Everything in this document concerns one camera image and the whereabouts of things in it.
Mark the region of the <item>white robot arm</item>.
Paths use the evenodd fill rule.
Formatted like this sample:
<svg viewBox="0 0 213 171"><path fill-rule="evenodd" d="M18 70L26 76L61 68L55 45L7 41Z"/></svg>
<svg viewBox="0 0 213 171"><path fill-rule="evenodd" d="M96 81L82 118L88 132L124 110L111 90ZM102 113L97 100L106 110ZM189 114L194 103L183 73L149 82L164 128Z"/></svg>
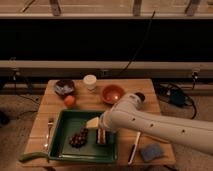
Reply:
<svg viewBox="0 0 213 171"><path fill-rule="evenodd" d="M213 122L155 115L140 110L141 93L127 93L86 127L116 132L126 128L213 155Z"/></svg>

